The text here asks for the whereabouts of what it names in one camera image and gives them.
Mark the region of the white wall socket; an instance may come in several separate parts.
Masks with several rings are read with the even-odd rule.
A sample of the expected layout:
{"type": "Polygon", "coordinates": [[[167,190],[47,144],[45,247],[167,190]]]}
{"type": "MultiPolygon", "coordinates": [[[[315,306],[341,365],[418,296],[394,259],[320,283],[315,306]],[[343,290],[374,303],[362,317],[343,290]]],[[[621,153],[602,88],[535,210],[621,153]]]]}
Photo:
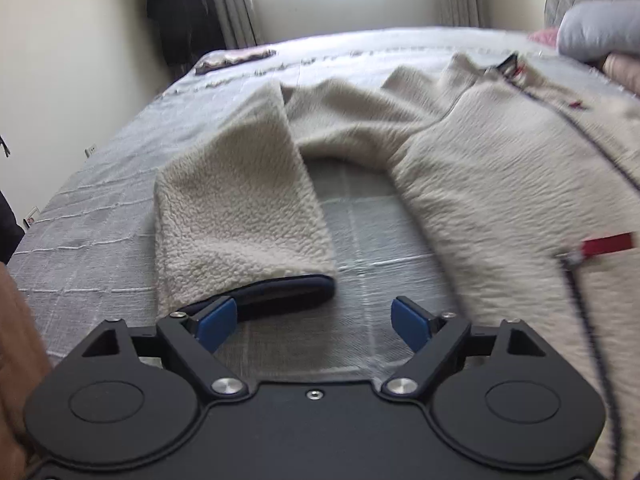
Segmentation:
{"type": "Polygon", "coordinates": [[[96,152],[96,144],[92,144],[85,149],[85,155],[87,158],[90,158],[95,152],[96,152]]]}

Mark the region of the dark coat hanging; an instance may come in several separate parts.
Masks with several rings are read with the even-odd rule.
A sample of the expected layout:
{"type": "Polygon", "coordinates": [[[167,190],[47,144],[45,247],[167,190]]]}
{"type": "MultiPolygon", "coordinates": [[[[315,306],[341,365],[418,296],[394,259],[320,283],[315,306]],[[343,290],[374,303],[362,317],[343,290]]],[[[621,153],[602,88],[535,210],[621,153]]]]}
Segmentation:
{"type": "Polygon", "coordinates": [[[170,68],[191,67],[204,54],[226,46],[214,0],[146,0],[146,14],[170,68]]]}

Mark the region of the folded mauve cloth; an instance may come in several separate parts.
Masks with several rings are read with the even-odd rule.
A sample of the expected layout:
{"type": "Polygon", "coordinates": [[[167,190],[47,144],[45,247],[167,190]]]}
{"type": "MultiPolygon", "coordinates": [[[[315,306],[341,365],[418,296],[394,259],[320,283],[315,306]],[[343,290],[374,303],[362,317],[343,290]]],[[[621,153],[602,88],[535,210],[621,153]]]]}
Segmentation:
{"type": "Polygon", "coordinates": [[[261,47],[214,51],[204,55],[195,64],[194,74],[205,75],[227,67],[272,58],[275,54],[275,50],[261,47]]]}

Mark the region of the brown wooden furniture edge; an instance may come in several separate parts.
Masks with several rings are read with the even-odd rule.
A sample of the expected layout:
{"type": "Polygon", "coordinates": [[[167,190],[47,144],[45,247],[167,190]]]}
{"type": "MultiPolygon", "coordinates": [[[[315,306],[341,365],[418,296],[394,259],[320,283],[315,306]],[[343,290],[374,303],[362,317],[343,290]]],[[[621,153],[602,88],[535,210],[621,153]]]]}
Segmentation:
{"type": "Polygon", "coordinates": [[[1,478],[21,479],[30,460],[24,445],[27,398],[51,363],[30,309],[1,265],[1,478]]]}

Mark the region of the grey blue pillow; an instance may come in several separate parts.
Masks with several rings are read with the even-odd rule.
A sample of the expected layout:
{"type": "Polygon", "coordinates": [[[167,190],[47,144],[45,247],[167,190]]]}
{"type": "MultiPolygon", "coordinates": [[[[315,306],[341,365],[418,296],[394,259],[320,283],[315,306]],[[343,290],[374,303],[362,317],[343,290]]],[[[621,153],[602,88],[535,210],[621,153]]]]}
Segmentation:
{"type": "Polygon", "coordinates": [[[639,0],[597,0],[568,10],[558,30],[559,54],[580,62],[613,52],[639,54],[639,0]]]}

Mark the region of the grey checked bedspread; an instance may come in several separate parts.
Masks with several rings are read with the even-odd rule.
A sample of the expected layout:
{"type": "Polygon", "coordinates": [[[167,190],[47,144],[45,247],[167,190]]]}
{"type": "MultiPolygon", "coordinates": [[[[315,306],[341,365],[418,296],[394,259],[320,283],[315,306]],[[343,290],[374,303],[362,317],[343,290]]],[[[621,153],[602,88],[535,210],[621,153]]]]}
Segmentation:
{"type": "MultiPolygon", "coordinates": [[[[157,170],[210,136],[264,82],[303,86],[341,77],[376,88],[401,65],[437,75],[457,52],[481,66],[518,52],[564,87],[623,95],[593,68],[522,32],[472,28],[315,36],[280,42],[266,60],[186,75],[67,180],[10,260],[50,359],[62,361],[108,318],[154,323],[157,170]]],[[[390,180],[331,159],[308,168],[336,250],[335,296],[316,308],[242,322],[217,358],[248,379],[384,378],[410,354],[390,324],[392,300],[406,296],[435,312],[456,310],[456,300],[390,180]]]]}

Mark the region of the pink pillow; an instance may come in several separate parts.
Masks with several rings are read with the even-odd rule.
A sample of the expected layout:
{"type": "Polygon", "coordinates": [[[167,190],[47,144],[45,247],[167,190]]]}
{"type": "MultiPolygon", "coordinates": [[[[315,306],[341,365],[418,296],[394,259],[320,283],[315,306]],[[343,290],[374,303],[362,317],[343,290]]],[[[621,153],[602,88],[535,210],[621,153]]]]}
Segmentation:
{"type": "Polygon", "coordinates": [[[616,84],[636,96],[640,94],[640,60],[638,56],[611,53],[602,64],[602,72],[616,84]]]}

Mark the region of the cream fleece zip jacket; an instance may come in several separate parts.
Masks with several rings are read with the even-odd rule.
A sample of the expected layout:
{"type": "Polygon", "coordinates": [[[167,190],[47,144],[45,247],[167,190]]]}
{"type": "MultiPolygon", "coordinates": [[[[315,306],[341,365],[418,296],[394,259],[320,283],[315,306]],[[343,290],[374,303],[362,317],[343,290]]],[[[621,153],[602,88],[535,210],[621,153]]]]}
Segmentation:
{"type": "Polygon", "coordinates": [[[455,55],[369,90],[258,88],[155,180],[157,312],[270,278],[333,276],[305,162],[385,172],[474,318],[532,323],[611,395],[596,461],[639,469],[639,254],[578,248],[639,229],[639,107],[518,64],[455,55]]]}

